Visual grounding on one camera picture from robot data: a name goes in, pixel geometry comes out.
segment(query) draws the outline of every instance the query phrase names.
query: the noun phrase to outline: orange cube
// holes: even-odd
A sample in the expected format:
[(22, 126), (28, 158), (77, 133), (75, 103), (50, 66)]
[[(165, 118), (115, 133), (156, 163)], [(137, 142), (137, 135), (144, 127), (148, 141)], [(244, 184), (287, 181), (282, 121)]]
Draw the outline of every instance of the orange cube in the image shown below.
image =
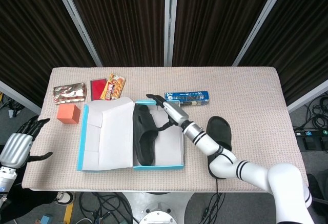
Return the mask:
[(74, 104), (59, 105), (57, 119), (64, 124), (78, 124), (81, 110)]

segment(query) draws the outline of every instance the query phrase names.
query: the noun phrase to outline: snack box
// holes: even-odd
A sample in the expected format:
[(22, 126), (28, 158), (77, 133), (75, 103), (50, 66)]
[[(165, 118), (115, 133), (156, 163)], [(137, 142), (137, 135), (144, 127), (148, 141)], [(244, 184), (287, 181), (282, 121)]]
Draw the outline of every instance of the snack box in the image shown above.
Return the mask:
[(178, 100), (181, 106), (207, 105), (210, 102), (208, 91), (199, 92), (167, 92), (165, 93), (167, 101)]

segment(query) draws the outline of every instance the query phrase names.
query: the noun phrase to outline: table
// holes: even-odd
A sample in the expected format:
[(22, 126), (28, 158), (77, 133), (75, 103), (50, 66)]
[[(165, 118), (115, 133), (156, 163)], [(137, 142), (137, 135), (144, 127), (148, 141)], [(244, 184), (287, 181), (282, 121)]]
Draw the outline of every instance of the table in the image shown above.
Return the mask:
[[(116, 73), (126, 78), (121, 96), (144, 99), (147, 93), (204, 91), (206, 106), (185, 107), (190, 120), (206, 128), (211, 116), (226, 119), (232, 129), (232, 151), (237, 158), (270, 167), (278, 162), (297, 166), (307, 183), (301, 153), (283, 98), (277, 72), (271, 67), (179, 68), (55, 68), (40, 119), (51, 118), (33, 144), (31, 155), (49, 151), (44, 161), (28, 163), (23, 187), (42, 191), (160, 191), (214, 192), (215, 180), (207, 170), (207, 158), (184, 138), (184, 169), (104, 172), (76, 170), (80, 125), (64, 125), (56, 119), (55, 86), (84, 82), (91, 100), (90, 80)], [(75, 103), (83, 111), (84, 102)], [(260, 189), (238, 179), (220, 180), (219, 192), (257, 192)]]

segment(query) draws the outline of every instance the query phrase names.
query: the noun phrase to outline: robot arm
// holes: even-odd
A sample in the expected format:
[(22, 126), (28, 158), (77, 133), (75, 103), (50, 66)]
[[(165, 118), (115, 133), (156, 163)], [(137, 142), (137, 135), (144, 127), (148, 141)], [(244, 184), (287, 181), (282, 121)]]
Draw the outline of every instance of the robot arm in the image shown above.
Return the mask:
[(312, 202), (300, 171), (292, 164), (276, 164), (267, 169), (252, 162), (238, 160), (229, 150), (214, 142), (197, 124), (189, 121), (186, 112), (158, 95), (147, 94), (156, 101), (175, 125), (182, 127), (192, 143), (206, 156), (215, 155), (210, 163), (211, 172), (218, 178), (238, 178), (275, 198), (276, 222), (314, 223), (307, 208)]
[(37, 121), (37, 117), (31, 118), (21, 126), (17, 133), (13, 133), (9, 137), (0, 155), (2, 165), (0, 169), (0, 208), (7, 200), (7, 195), (17, 178), (16, 169), (21, 168), (27, 162), (44, 160), (52, 155), (52, 152), (49, 152), (43, 156), (30, 156), (35, 138), (43, 125), (50, 120)]

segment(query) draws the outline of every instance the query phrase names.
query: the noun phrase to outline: dark curtain panel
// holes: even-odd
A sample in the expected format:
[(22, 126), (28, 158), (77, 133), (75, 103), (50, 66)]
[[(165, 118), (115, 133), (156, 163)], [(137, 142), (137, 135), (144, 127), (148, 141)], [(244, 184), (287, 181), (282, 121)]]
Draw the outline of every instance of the dark curtain panel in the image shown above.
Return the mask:
[(42, 105), (52, 68), (95, 66), (62, 0), (0, 4), (0, 80), (32, 102)]
[(174, 66), (231, 66), (267, 0), (178, 0)]
[(239, 64), (277, 69), (287, 105), (328, 79), (328, 0), (278, 0)]
[(162, 66), (165, 0), (74, 0), (104, 66)]

